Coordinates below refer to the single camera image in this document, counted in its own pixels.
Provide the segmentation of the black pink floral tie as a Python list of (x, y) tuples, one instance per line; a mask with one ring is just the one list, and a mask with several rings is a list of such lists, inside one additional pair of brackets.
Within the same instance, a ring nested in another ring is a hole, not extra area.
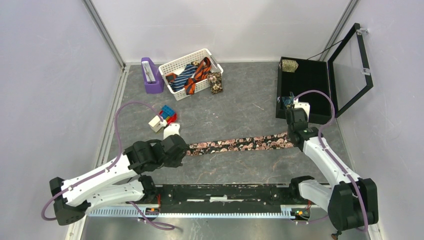
[(214, 140), (187, 145), (187, 156), (201, 156), (222, 152), (279, 150), (293, 148), (287, 132), (272, 135)]

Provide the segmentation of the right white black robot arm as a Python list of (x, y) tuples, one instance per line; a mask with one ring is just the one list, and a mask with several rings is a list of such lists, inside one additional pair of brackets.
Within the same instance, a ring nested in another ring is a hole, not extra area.
[(315, 163), (330, 185), (325, 187), (311, 176), (293, 178), (289, 199), (295, 204), (306, 200), (315, 203), (327, 212), (338, 233), (378, 223), (376, 183), (360, 177), (341, 161), (319, 130), (309, 127), (303, 108), (288, 109), (286, 121), (289, 140)]

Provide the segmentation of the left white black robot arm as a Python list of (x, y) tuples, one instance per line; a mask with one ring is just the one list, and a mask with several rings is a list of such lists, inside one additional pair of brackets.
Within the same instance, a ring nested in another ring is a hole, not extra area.
[(187, 150), (188, 145), (178, 134), (163, 140), (136, 141), (116, 158), (88, 173), (72, 179), (51, 179), (55, 215), (52, 219), (66, 226), (99, 208), (137, 201), (153, 203), (158, 190), (152, 177), (145, 173), (180, 167)]

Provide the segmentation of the colourful toy block stack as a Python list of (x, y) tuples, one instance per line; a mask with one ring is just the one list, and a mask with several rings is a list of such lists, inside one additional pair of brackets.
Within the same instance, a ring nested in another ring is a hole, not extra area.
[(164, 105), (161, 108), (159, 115), (152, 118), (148, 125), (155, 133), (157, 133), (159, 130), (169, 126), (171, 123), (175, 123), (177, 118), (177, 112), (168, 105)]

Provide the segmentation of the gold rolled tie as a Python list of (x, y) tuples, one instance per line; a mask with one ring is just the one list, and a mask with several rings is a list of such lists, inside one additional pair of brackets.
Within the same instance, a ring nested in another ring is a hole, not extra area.
[(282, 72), (286, 73), (295, 73), (299, 67), (299, 64), (296, 60), (292, 59), (282, 59), (280, 62)]

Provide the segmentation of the navy white striped tie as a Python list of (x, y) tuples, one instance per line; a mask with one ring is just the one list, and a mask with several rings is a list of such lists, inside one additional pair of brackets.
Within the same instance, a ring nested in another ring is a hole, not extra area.
[(174, 92), (178, 92), (184, 88), (189, 78), (191, 78), (196, 70), (197, 66), (193, 64), (187, 64), (184, 70), (180, 74), (170, 73), (166, 76), (169, 86)]

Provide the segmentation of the black tie display box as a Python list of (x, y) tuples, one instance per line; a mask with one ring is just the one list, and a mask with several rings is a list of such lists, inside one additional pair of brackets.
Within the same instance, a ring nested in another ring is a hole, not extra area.
[[(374, 86), (364, 35), (368, 30), (354, 23), (328, 60), (281, 57), (277, 69), (275, 116), (285, 119), (281, 97), (293, 92), (321, 91), (332, 100), (335, 116), (340, 117)], [(296, 72), (282, 72), (281, 60), (295, 60)]]

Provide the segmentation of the purple metronome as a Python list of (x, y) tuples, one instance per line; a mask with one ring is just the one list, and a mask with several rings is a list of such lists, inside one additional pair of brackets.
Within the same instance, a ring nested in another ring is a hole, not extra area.
[(141, 59), (143, 84), (147, 94), (160, 94), (164, 91), (165, 82), (159, 68), (149, 57)]

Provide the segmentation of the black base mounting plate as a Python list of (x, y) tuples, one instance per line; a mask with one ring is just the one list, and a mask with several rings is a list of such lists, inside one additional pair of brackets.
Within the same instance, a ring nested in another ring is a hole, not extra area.
[(313, 202), (295, 195), (288, 184), (163, 184), (136, 204), (157, 204), (166, 214), (266, 214), (282, 205)]

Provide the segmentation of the white plastic basket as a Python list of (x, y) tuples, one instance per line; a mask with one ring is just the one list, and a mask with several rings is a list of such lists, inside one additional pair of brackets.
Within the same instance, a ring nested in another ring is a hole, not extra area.
[(158, 69), (170, 93), (177, 101), (209, 88), (208, 76), (224, 72), (206, 48), (162, 64)]

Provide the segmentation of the brown floral tie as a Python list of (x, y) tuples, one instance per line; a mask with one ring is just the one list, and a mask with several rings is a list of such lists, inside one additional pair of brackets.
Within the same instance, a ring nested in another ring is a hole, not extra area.
[(211, 72), (207, 75), (209, 82), (210, 92), (212, 94), (218, 94), (223, 92), (222, 86), (222, 74), (220, 72)]

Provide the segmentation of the orange navy striped tie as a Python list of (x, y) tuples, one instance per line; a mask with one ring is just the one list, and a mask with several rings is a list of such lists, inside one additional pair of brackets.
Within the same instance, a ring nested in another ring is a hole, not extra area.
[(196, 84), (205, 80), (211, 72), (211, 60), (204, 57), (198, 64), (197, 69), (192, 77), (189, 77), (184, 85), (186, 95), (193, 95), (196, 90)]

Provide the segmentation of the small black floor object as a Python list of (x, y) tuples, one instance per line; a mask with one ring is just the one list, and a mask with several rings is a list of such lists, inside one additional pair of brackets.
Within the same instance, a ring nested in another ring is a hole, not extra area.
[(331, 239), (332, 240), (338, 240), (339, 239), (339, 236), (341, 234), (342, 234), (342, 232), (341, 231), (338, 231), (338, 232), (332, 233), (330, 236), (331, 236)]

